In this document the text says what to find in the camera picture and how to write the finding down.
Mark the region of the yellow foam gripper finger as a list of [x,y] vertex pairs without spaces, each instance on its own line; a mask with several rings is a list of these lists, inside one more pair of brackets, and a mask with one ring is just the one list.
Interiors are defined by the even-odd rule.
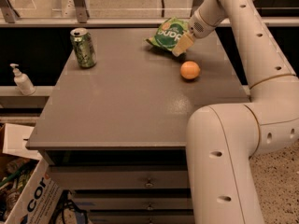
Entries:
[[179,39],[177,44],[172,50],[172,53],[178,57],[183,54],[188,48],[190,48],[194,44],[194,36],[190,32],[186,32]]

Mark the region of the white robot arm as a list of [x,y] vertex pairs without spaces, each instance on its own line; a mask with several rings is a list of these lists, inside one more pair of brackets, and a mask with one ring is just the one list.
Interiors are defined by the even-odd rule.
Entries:
[[188,121],[195,224],[264,224],[249,159],[298,137],[299,78],[253,1],[205,0],[173,50],[179,56],[229,20],[249,85],[249,102],[207,105]]

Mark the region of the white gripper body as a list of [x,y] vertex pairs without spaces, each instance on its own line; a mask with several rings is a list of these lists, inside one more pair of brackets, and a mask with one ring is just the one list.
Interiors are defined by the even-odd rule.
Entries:
[[188,22],[188,29],[195,38],[205,38],[215,30],[215,26],[207,24],[195,11]]

